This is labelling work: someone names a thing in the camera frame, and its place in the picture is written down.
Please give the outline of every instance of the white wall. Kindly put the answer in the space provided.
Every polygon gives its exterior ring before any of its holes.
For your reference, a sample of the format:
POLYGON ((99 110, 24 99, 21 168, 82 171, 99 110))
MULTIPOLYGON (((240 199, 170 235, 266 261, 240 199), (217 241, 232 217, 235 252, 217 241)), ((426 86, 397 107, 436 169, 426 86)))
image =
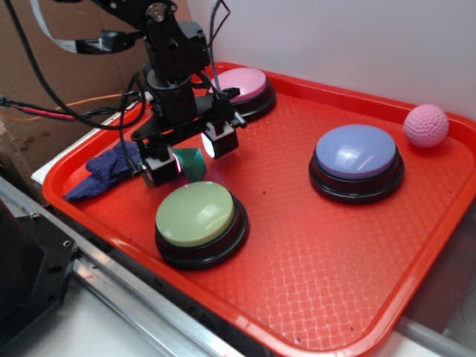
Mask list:
MULTIPOLYGON (((207 35, 214 2, 187 0, 207 35)), ((231 16, 214 44, 217 61, 433 103, 476 120, 476 0, 226 4, 231 16)))

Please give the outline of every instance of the red wire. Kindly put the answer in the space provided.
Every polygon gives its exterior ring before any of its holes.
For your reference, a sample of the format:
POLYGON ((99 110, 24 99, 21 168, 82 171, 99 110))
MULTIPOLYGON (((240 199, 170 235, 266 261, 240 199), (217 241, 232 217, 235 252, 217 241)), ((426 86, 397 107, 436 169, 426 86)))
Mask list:
POLYGON ((47 112, 45 110, 40 110, 40 109, 33 109, 33 108, 27 108, 27 107, 20 107, 20 106, 15 106, 12 105, 13 108, 21 110, 22 112, 28 113, 28 114, 34 114, 34 115, 40 115, 42 117, 50 117, 50 118, 56 118, 56 119, 63 119, 63 120, 76 120, 74 117, 71 115, 67 114, 58 114, 58 113, 52 113, 52 112, 47 112))

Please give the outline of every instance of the orange cable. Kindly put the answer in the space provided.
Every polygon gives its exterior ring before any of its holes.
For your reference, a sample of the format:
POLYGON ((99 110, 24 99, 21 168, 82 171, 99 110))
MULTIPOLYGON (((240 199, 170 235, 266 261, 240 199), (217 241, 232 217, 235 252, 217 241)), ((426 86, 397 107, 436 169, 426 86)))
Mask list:
MULTIPOLYGON (((68 106, 79 106, 80 104, 90 103, 90 102, 94 102, 96 100, 113 99, 113 98, 118 98, 118 97, 122 97, 122 94, 103 95, 102 97, 94 97, 94 98, 79 100, 77 102, 69 103, 67 105, 68 106)), ((22 119, 22 118, 12 117, 11 115, 6 114, 5 112, 0 112, 0 115, 2 117, 5 117, 8 120, 12 120, 12 121, 34 121, 34 120, 39 120, 39 119, 43 118, 43 117, 39 116, 39 117, 32 117, 32 118, 22 119)))

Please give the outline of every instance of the red tray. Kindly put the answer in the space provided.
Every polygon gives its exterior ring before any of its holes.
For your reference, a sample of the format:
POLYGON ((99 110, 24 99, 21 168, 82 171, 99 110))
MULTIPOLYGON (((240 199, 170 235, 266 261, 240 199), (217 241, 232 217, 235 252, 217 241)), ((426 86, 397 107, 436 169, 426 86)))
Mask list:
POLYGON ((117 142, 115 132, 99 132, 56 164, 45 198, 276 354, 358 356, 390 333, 473 200, 476 123, 448 115, 447 139, 418 149, 402 132, 410 104, 267 75, 276 107, 239 130, 239 149, 205 159, 205 180, 228 188, 251 222, 245 246, 226 263, 179 271, 158 253, 155 212, 181 180, 152 189, 135 178, 78 204, 62 198, 89 174, 85 162, 117 142), (339 204, 310 184, 318 139, 351 123, 388 132, 405 161, 402 186, 383 201, 339 204))

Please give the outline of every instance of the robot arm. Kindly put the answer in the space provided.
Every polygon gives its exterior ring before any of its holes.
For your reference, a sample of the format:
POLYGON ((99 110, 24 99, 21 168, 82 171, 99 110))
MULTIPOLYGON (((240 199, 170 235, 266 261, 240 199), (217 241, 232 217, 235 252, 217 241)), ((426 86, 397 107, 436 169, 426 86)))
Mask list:
POLYGON ((199 25, 178 23, 177 6, 170 0, 92 1, 144 35, 149 63, 143 70, 154 114, 132 140, 139 147, 146 183, 154 187, 177 177, 172 146, 194 135, 202 133, 209 147, 216 146, 214 158, 236 149, 235 127, 245 127, 246 122, 227 96, 196 97, 193 91, 192 75, 210 64, 199 25))

